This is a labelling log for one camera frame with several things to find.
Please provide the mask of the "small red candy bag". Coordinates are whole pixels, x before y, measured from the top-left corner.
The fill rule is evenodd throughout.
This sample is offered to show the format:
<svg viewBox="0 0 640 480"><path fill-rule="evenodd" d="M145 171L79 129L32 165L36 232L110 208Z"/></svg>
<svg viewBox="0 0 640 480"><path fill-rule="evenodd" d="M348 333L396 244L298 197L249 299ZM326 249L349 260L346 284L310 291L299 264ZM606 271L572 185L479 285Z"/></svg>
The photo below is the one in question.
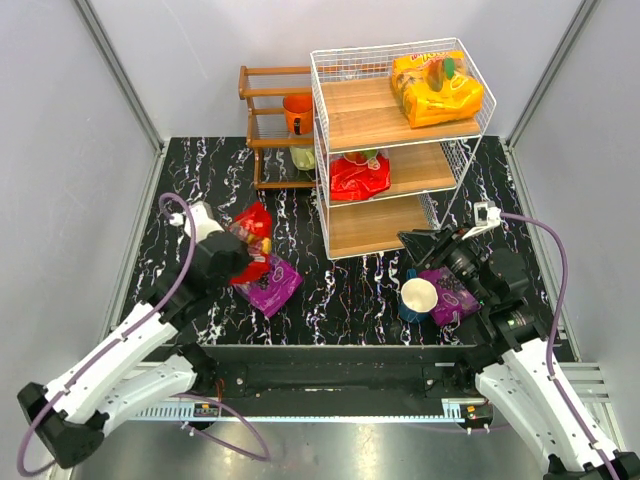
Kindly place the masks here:
<svg viewBox="0 0 640 480"><path fill-rule="evenodd" d="M269 271L272 251L272 217L260 201L237 215L229 230L247 244L251 262L231 279L233 285L258 281Z"/></svg>

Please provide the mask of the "large red candy bag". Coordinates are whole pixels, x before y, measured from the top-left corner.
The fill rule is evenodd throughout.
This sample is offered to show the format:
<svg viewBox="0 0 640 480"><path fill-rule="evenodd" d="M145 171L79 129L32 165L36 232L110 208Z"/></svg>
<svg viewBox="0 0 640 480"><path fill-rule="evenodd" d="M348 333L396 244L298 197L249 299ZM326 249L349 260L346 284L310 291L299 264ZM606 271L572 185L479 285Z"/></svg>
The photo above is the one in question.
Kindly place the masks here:
<svg viewBox="0 0 640 480"><path fill-rule="evenodd" d="M386 149L335 155L330 161L330 199L364 201L391 187L390 159Z"/></svg>

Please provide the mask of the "yellow mango candy bag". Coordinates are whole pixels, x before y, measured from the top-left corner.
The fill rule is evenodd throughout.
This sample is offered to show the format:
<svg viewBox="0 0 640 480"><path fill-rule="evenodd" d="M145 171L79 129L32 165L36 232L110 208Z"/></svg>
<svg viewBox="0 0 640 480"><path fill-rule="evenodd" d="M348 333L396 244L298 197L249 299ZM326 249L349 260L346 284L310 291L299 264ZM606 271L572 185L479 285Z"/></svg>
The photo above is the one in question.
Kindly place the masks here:
<svg viewBox="0 0 640 480"><path fill-rule="evenodd" d="M484 86L469 73L461 50L394 59L391 86L411 128L469 119L484 97Z"/></svg>

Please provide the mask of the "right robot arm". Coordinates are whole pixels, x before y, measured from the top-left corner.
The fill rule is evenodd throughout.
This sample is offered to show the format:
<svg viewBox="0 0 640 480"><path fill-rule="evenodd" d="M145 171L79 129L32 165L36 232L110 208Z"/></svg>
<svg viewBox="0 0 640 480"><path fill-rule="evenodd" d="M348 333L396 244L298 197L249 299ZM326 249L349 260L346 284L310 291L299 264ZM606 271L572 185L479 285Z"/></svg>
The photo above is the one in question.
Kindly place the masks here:
<svg viewBox="0 0 640 480"><path fill-rule="evenodd" d="M415 267L444 267L479 302L472 315L482 343L454 367L454 378L497 407L547 479L636 479L639 458L599 427L562 372L553 335L524 299L526 263L508 248L481 250L468 229L401 231Z"/></svg>

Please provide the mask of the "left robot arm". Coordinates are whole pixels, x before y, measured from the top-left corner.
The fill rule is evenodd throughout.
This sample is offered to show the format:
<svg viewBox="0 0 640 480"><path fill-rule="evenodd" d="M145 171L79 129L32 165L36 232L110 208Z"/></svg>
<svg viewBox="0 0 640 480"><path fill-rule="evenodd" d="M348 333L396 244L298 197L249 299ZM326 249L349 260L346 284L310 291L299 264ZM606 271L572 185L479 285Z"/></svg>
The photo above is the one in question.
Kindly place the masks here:
<svg viewBox="0 0 640 480"><path fill-rule="evenodd" d="M175 337L251 262L247 245L224 230L194 237L180 267L166 269L125 320L78 364L46 385L30 382L17 395L29 427L21 440L17 470L39 438L55 464L74 467L91 456L124 421L148 406L181 394L215 390L216 361L195 343L182 345L158 367L126 377L148 354Z"/></svg>

